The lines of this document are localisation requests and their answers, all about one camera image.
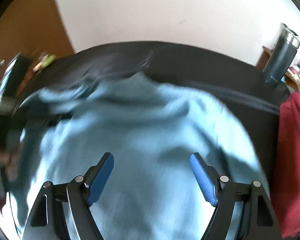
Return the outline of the light blue knit sweater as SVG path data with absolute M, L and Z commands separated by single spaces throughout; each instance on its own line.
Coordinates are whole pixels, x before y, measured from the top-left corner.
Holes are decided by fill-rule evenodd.
M 11 205 L 23 234 L 45 181 L 67 183 L 106 152 L 114 169 L 91 213 L 105 239 L 200 239 L 212 216 L 190 167 L 198 152 L 219 174 L 268 187 L 240 121 L 214 96 L 138 73 L 42 89 L 21 105 L 30 114 L 70 112 L 55 127 L 25 129 Z

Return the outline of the red folded garment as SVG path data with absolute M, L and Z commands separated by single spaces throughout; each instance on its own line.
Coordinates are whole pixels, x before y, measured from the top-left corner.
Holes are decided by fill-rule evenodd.
M 300 232 L 300 93 L 280 105 L 275 175 L 271 203 L 282 237 Z

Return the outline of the brown wooden wardrobe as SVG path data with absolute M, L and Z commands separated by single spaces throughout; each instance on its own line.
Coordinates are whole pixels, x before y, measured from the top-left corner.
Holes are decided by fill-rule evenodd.
M 0 17 L 0 80 L 18 53 L 37 59 L 44 52 L 74 53 L 55 0 L 13 0 Z

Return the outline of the wooden desk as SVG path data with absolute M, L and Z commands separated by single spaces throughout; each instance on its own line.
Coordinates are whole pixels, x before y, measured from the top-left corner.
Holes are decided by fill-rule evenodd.
M 270 59 L 272 50 L 263 46 L 262 54 L 256 64 L 256 68 L 263 70 Z M 293 89 L 294 92 L 300 93 L 300 78 L 290 70 L 288 70 L 284 75 L 285 83 Z

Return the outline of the dark thermos bottle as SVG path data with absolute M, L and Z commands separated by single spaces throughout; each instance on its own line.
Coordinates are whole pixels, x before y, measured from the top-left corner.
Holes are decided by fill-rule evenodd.
M 300 47 L 298 35 L 286 24 L 282 24 L 277 43 L 263 69 L 265 83 L 275 85 L 281 81 Z

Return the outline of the green toy keychain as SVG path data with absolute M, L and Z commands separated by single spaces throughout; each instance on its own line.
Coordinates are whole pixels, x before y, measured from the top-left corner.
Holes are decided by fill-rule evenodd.
M 39 72 L 51 65 L 56 60 L 55 54 L 41 53 L 37 65 L 33 68 L 33 72 Z

